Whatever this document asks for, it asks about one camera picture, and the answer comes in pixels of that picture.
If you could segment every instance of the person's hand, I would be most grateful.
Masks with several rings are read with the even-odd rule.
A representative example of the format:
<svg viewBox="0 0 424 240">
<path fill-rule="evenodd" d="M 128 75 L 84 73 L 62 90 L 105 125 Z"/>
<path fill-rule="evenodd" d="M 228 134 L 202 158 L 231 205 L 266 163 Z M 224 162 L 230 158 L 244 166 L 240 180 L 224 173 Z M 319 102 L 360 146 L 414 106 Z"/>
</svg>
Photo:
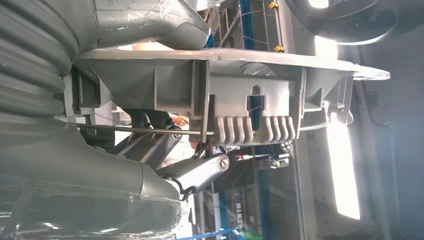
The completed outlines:
<svg viewBox="0 0 424 240">
<path fill-rule="evenodd" d="M 178 127 L 184 127 L 189 124 L 189 118 L 186 116 L 171 116 L 171 118 Z"/>
<path fill-rule="evenodd" d="M 196 147 L 198 146 L 198 143 L 197 142 L 190 142 L 190 146 L 191 146 L 191 148 L 192 149 L 196 149 Z"/>
</svg>

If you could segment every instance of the screw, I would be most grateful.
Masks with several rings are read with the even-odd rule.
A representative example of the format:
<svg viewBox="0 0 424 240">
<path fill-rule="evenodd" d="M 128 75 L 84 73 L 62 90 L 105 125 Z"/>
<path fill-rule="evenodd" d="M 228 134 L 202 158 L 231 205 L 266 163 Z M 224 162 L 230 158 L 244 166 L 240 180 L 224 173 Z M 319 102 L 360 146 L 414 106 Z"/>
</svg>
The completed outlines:
<svg viewBox="0 0 424 240">
<path fill-rule="evenodd" d="M 229 160 L 227 156 L 222 156 L 218 161 L 219 170 L 226 171 L 229 167 Z"/>
<path fill-rule="evenodd" d="M 293 147 L 289 142 L 281 143 L 281 150 L 286 154 L 291 154 L 293 152 Z"/>
<path fill-rule="evenodd" d="M 275 160 L 273 157 L 268 157 L 268 165 L 272 169 L 276 169 L 276 168 L 278 168 L 280 166 L 280 162 L 278 162 L 277 160 Z"/>
<path fill-rule="evenodd" d="M 87 134 L 90 136 L 97 136 L 97 130 L 96 129 L 91 129 L 91 128 L 87 128 Z"/>
<path fill-rule="evenodd" d="M 175 141 L 178 141 L 178 140 L 180 140 L 180 139 L 181 139 L 181 134 L 174 134 L 174 135 L 172 135 L 172 138 L 173 138 Z"/>
</svg>

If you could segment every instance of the cable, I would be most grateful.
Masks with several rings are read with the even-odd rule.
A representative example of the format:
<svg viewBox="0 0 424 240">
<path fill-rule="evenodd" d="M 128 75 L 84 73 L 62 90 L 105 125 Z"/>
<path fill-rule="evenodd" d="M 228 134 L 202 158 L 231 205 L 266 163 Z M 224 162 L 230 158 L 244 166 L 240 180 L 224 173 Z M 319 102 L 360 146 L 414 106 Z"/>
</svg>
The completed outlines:
<svg viewBox="0 0 424 240">
<path fill-rule="evenodd" d="M 250 38 L 250 37 L 245 36 L 245 35 L 243 35 L 243 37 L 244 37 L 244 38 L 247 38 L 247 39 L 250 39 L 250 40 L 252 40 L 252 41 L 255 41 L 255 42 L 261 43 L 261 44 L 270 45 L 268 42 L 259 41 L 259 40 L 256 40 L 256 39 L 253 39 L 253 38 Z"/>
<path fill-rule="evenodd" d="M 260 12 L 264 12 L 264 10 L 257 10 L 257 11 L 249 11 L 249 12 L 245 12 L 243 14 L 240 15 L 240 17 L 243 17 L 244 15 L 248 15 L 248 14 L 254 14 L 254 13 L 260 13 Z"/>
<path fill-rule="evenodd" d="M 243 170 L 240 172 L 240 174 L 235 178 L 235 180 L 232 182 L 230 189 L 232 189 L 234 187 L 234 185 L 237 183 L 237 181 L 239 180 L 239 178 L 245 173 L 246 169 L 248 168 L 249 164 L 246 164 L 246 166 L 244 166 Z"/>
<path fill-rule="evenodd" d="M 196 157 L 199 153 L 203 152 L 204 150 L 206 150 L 207 145 L 205 145 L 204 147 L 200 148 L 198 151 L 196 151 L 193 156 L 191 156 L 190 158 L 194 158 Z"/>
<path fill-rule="evenodd" d="M 249 112 L 251 112 L 251 111 L 253 111 L 253 110 L 256 110 L 256 109 L 261 109 L 261 108 L 262 108 L 262 106 L 256 106 L 256 107 L 254 107 L 254 108 L 250 109 L 250 110 L 249 110 Z"/>
<path fill-rule="evenodd" d="M 193 187 L 190 187 L 189 189 L 185 190 L 184 195 L 182 196 L 181 201 L 184 202 L 185 200 L 187 200 L 190 196 L 190 194 L 194 193 L 194 189 Z"/>
<path fill-rule="evenodd" d="M 115 120 L 113 120 L 113 119 L 111 119 L 109 117 L 102 116 L 102 115 L 98 114 L 97 112 L 94 112 L 94 114 L 97 115 L 97 116 L 99 116 L 99 117 L 101 117 L 101 118 L 103 118 L 103 119 L 110 120 L 110 121 L 112 121 L 112 123 L 115 123 L 115 124 L 118 124 L 118 125 L 122 125 L 122 126 L 130 126 L 131 125 L 131 123 L 130 124 L 122 124 L 121 122 L 115 121 Z"/>
<path fill-rule="evenodd" d="M 362 54 L 362 48 L 358 47 L 357 49 L 358 49 L 358 55 L 359 55 L 359 64 L 362 65 L 364 63 L 364 55 Z M 365 81 L 361 81 L 360 84 L 361 84 L 363 95 L 364 95 L 364 98 L 365 98 L 366 111 L 368 112 L 369 120 L 371 121 L 371 123 L 373 123 L 374 125 L 376 125 L 377 127 L 380 127 L 380 128 L 385 128 L 385 129 L 390 128 L 391 127 L 390 125 L 379 123 L 374 119 L 373 112 L 369 108 L 369 99 L 368 99 L 368 96 L 367 96 L 367 87 L 365 86 Z"/>
</svg>

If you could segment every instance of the gray plastic housing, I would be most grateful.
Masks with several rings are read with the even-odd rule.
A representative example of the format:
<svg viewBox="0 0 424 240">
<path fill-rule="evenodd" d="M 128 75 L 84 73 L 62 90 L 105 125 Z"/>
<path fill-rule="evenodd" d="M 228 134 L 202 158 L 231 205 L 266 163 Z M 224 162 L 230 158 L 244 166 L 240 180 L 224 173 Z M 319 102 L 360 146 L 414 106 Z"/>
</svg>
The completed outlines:
<svg viewBox="0 0 424 240">
<path fill-rule="evenodd" d="M 229 48 L 93 50 L 75 66 L 119 107 L 188 113 L 190 130 L 200 131 L 191 141 L 213 132 L 215 144 L 230 146 L 291 141 L 305 126 L 326 123 L 324 101 L 346 123 L 353 81 L 390 77 L 346 61 Z M 264 101 L 258 129 L 247 108 L 251 96 Z"/>
</svg>

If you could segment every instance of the yellow clip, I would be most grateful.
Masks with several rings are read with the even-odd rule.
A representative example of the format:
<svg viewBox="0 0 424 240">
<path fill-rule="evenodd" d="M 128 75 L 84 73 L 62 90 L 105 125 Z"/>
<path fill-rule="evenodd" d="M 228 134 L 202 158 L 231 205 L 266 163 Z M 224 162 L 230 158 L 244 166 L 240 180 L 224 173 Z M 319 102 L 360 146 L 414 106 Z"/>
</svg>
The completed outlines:
<svg viewBox="0 0 424 240">
<path fill-rule="evenodd" d="M 278 8 L 278 6 L 279 6 L 279 4 L 278 3 L 276 3 L 276 2 L 271 2 L 269 5 L 268 5 L 268 8 L 270 8 L 270 9 L 275 9 L 275 8 Z"/>
<path fill-rule="evenodd" d="M 276 47 L 274 47 L 274 52 L 284 53 L 284 47 L 283 46 L 276 46 Z"/>
</svg>

